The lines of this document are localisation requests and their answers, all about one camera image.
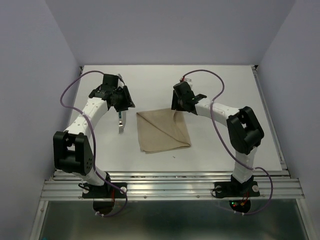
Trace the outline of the beige cloth napkin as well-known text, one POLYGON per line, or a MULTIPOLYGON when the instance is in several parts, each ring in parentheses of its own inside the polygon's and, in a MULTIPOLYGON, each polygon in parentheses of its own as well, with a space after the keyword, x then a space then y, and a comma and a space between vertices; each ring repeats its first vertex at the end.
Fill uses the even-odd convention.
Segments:
POLYGON ((191 147, 184 113, 170 108, 136 113, 140 150, 154 154, 191 147))

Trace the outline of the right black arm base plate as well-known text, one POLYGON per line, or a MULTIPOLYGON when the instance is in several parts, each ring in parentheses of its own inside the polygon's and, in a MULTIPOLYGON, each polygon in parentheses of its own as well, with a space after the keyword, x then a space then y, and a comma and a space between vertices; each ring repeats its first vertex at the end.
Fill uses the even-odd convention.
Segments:
POLYGON ((244 196, 259 197, 260 191, 256 181, 241 184, 231 181, 214 182, 211 195, 218 199, 242 198, 244 196))

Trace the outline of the silver knife teal handle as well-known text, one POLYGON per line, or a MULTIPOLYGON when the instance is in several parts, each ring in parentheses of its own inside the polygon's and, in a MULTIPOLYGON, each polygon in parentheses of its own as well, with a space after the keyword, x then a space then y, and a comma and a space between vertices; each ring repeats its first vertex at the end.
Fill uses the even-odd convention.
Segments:
POLYGON ((122 112, 122 124, 123 126, 126 125, 126 120, 127 120, 127 111, 122 112))

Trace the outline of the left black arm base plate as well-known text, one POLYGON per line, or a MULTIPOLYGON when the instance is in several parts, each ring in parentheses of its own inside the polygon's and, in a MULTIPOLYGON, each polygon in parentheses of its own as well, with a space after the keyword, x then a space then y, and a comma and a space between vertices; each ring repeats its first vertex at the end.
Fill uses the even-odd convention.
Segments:
POLYGON ((114 187, 104 184, 95 186, 85 183, 79 183, 78 187, 82 189, 82 198, 84 199, 125 199, 125 195, 114 187))

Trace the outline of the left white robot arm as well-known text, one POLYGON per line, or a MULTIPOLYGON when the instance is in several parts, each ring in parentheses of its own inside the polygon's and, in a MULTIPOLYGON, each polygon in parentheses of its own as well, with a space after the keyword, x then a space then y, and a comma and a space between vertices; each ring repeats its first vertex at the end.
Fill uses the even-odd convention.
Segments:
POLYGON ((70 106, 78 113, 76 119, 63 131, 53 136, 54 166, 65 173, 78 176, 100 197, 111 193, 109 174, 96 166, 97 142, 94 129, 101 118, 114 108, 118 113, 118 130, 123 134, 126 113, 135 104, 120 74, 102 75, 102 83, 88 95, 83 109, 70 106))

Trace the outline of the silver fork teal handle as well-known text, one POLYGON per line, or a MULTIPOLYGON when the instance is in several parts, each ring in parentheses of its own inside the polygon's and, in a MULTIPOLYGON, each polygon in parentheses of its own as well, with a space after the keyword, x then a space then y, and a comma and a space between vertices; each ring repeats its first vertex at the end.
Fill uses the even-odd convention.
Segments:
POLYGON ((124 132, 125 127, 125 120, 124 120, 125 113, 120 111, 118 113, 118 134, 121 135, 124 132))

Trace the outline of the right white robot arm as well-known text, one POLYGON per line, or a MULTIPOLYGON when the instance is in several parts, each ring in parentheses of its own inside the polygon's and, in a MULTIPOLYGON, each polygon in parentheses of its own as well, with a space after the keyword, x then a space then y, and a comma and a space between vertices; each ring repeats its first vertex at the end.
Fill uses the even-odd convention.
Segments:
POLYGON ((265 136, 253 109, 214 103, 206 95, 195 95, 187 81, 173 86, 171 109, 211 119, 216 132, 219 131, 216 123, 227 128, 229 141, 235 150, 235 155, 231 155, 235 160, 231 176, 235 180, 230 182, 230 189, 235 195, 246 192, 247 181, 253 175, 257 148, 265 136))

